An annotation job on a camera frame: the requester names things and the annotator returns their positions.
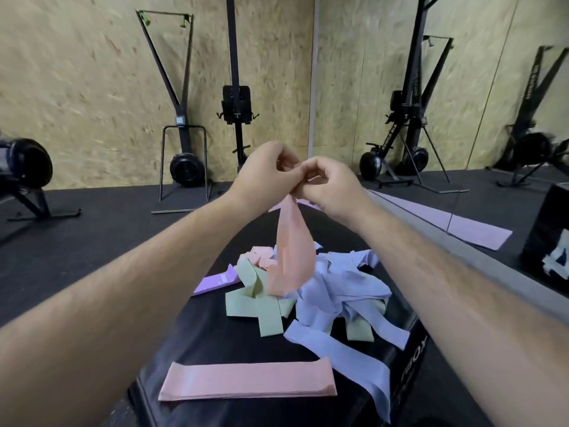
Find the person's left hand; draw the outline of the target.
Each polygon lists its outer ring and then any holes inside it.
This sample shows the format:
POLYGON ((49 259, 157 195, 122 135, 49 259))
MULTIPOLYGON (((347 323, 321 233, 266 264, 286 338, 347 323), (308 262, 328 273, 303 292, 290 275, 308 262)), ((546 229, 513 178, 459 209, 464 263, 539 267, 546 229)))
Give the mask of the person's left hand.
POLYGON ((277 168, 301 163, 283 143, 264 143, 247 158, 224 197, 234 211, 251 221, 280 203, 297 186, 280 185, 276 179, 277 168))

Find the person's right hand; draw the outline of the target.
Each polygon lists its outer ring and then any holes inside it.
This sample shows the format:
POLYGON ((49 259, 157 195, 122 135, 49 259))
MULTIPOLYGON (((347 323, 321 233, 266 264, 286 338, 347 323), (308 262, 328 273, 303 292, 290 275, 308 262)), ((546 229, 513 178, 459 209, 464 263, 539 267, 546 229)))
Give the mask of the person's right hand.
POLYGON ((328 179, 324 197, 307 201, 316 204, 333 220, 361 233, 364 224, 385 215, 346 164, 330 157, 312 157, 301 164, 307 167, 306 180, 316 176, 328 179))

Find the salmon pink resistance band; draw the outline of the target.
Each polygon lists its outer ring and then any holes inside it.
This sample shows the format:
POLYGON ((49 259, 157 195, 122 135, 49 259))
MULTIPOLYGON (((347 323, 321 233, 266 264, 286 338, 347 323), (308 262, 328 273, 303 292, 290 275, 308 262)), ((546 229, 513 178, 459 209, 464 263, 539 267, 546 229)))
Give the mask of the salmon pink resistance band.
POLYGON ((276 264, 267 266, 266 292, 283 297, 300 289, 315 272, 316 249, 296 199, 281 202, 276 232, 276 264))

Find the person's left forearm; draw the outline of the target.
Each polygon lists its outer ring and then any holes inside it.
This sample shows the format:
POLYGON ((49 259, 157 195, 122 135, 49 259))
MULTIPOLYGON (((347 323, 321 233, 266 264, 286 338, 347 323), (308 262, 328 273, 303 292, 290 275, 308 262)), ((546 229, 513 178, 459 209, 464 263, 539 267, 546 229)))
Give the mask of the person's left forearm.
POLYGON ((0 427, 97 427, 217 256, 271 208, 219 199, 0 329, 0 427))

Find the person's right forearm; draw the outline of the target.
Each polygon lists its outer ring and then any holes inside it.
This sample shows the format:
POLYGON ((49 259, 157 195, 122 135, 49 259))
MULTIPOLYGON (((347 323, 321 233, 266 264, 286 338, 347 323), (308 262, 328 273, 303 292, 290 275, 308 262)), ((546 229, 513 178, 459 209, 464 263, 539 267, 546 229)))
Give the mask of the person's right forearm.
POLYGON ((495 427, 569 427, 569 327, 371 201, 352 225, 495 427))

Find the crumpled pale pink resistance band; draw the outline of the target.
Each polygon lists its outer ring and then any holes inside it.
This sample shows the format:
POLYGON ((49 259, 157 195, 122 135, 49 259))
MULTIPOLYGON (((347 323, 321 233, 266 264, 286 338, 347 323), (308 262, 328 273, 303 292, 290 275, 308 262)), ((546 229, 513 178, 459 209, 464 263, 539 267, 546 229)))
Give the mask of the crumpled pale pink resistance band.
POLYGON ((250 251, 242 253, 239 258, 247 259, 253 266, 267 270, 277 265, 276 250, 269 246, 253 246, 250 251))

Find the black ski trainer machine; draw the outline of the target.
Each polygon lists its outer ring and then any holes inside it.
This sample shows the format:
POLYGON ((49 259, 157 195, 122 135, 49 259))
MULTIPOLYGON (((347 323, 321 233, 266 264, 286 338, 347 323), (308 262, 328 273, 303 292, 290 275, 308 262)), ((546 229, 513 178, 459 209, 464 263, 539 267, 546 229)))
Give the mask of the black ski trainer machine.
POLYGON ((226 0, 226 17, 231 84, 223 86, 222 112, 217 116, 234 127, 236 148, 232 153, 237 156, 237 171, 240 172, 247 159, 245 150, 250 147, 244 145, 242 126, 251 124, 259 115, 252 112, 250 88, 239 81, 235 0, 226 0))
POLYGON ((452 183, 426 128, 425 112, 454 41, 453 37, 424 33, 428 11, 438 1, 418 0, 402 88, 392 92, 390 114, 386 116, 386 124, 391 124, 391 128, 382 144, 367 143, 371 150, 363 153, 359 160, 362 179, 376 181, 379 188, 396 185, 409 187, 415 184, 437 194, 469 192, 452 183), (445 40, 446 44, 427 84, 423 86, 422 43, 427 41, 432 46, 433 38, 445 40), (422 180, 421 172, 429 162, 429 152, 419 146, 421 133, 426 135, 445 176, 446 185, 443 188, 428 186, 422 180))
POLYGON ((148 47, 153 56, 154 62, 159 70, 160 77, 166 87, 169 98, 175 110, 174 124, 165 125, 161 132, 160 141, 160 158, 159 158, 159 202, 165 199, 164 195, 164 164, 166 152, 166 136, 167 131, 175 129, 179 135, 180 153, 175 154, 170 161, 169 170, 171 178, 174 182, 172 192, 178 188, 203 188, 204 204, 210 201, 212 189, 212 181, 208 178, 208 133, 205 126, 191 124, 189 122, 188 102, 189 102, 189 80, 191 67, 192 42, 194 36, 195 17, 190 13, 178 13, 168 11, 155 11, 147 9, 137 9, 138 22, 143 30, 148 47), (148 14, 176 16, 182 20, 182 27, 189 28, 188 42, 186 48, 186 60, 184 62, 183 81, 181 96, 178 96, 174 90, 172 82, 168 77, 167 71, 160 59, 160 55, 156 49, 153 39, 150 36, 148 28, 151 20, 148 14), (192 148, 191 130, 200 130, 202 132, 203 158, 199 158, 192 148))

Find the tangled blue resistance band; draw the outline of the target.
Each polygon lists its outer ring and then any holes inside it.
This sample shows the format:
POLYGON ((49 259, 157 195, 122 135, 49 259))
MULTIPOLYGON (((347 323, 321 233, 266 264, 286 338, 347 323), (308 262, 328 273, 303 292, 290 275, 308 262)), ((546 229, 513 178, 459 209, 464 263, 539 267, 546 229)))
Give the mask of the tangled blue resistance band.
MULTIPOLYGON (((318 253, 312 278, 300 289, 279 298, 295 299, 296 319, 305 326, 330 334, 334 320, 344 318, 345 301, 384 299, 387 307, 392 295, 387 284, 361 270, 363 266, 374 268, 379 262, 371 249, 349 253, 318 253)), ((381 334, 374 332, 374 336, 404 350, 410 332, 387 319, 386 321, 381 334)))

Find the green resistance band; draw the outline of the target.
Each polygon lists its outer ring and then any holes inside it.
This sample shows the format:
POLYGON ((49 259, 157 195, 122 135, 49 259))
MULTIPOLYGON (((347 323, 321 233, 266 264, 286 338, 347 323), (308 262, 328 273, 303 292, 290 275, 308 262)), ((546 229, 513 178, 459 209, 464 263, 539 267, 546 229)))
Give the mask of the green resistance band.
POLYGON ((267 272, 245 256, 239 258, 235 270, 243 287, 225 294, 226 315, 256 318, 261 337, 283 334, 283 319, 289 317, 296 300, 267 294, 267 272))
POLYGON ((385 323, 384 299, 361 299, 343 302, 346 334, 350 341, 372 342, 374 332, 381 334, 385 323))

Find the purple resistance band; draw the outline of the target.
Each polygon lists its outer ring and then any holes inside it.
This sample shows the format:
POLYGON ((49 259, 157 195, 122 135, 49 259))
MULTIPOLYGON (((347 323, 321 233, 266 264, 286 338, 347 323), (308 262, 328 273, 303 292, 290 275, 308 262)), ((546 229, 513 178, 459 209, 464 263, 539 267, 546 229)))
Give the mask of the purple resistance band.
POLYGON ((208 293, 210 291, 240 283, 240 281, 241 280, 235 268, 233 265, 229 264, 228 268, 224 272, 204 277, 196 287, 193 295, 208 293))

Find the lilac resistance band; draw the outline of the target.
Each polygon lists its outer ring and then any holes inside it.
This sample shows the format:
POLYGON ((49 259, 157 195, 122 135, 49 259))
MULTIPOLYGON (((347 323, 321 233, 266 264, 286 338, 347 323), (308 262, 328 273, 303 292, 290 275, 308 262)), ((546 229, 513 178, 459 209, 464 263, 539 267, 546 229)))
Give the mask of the lilac resistance band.
POLYGON ((450 235, 491 251, 499 250, 513 234, 512 230, 496 227, 465 217, 452 215, 437 208, 397 198, 395 196, 368 190, 375 199, 382 198, 404 209, 412 215, 443 229, 450 235))

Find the black padded plyo box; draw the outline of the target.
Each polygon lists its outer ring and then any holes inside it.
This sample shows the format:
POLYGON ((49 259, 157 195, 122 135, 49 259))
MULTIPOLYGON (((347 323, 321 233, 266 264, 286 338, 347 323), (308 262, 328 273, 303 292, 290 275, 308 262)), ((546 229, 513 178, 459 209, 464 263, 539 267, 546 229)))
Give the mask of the black padded plyo box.
MULTIPOLYGON (((406 348, 401 351, 380 337, 372 343, 349 342, 342 319, 335 321, 332 337, 390 368, 391 420, 395 424, 421 366, 428 333, 382 265, 362 270, 392 290, 386 318, 410 331, 406 348)), ((367 391, 336 372, 337 397, 159 402, 159 390, 174 361, 194 365, 317 359, 281 335, 261 337, 253 318, 227 317, 228 291, 229 287, 191 298, 165 343, 139 373, 129 389, 139 427, 388 427, 377 416, 367 391)))

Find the long blue resistance band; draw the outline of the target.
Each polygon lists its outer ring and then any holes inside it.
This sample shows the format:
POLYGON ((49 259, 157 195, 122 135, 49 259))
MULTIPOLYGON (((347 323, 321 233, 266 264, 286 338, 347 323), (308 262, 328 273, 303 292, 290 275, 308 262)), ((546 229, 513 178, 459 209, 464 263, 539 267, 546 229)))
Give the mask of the long blue resistance band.
POLYGON ((284 337, 289 342, 302 345, 319 358, 329 358, 333 369, 371 395, 378 415, 391 423, 390 370, 386 364, 297 320, 288 326, 284 337))

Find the flat pink resistance band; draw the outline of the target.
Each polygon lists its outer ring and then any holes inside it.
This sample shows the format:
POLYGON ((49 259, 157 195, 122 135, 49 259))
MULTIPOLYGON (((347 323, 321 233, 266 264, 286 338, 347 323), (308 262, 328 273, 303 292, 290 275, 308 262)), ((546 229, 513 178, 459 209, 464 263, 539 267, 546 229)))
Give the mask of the flat pink resistance band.
POLYGON ((329 358, 285 363, 172 363, 160 402, 337 396, 329 358))

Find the black box with white print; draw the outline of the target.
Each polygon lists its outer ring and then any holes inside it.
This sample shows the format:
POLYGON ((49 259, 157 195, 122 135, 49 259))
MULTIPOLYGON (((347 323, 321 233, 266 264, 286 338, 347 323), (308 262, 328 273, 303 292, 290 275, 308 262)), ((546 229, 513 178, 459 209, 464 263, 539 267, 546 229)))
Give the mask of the black box with white print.
POLYGON ((569 187, 552 185, 520 254, 522 269, 569 298, 569 187))

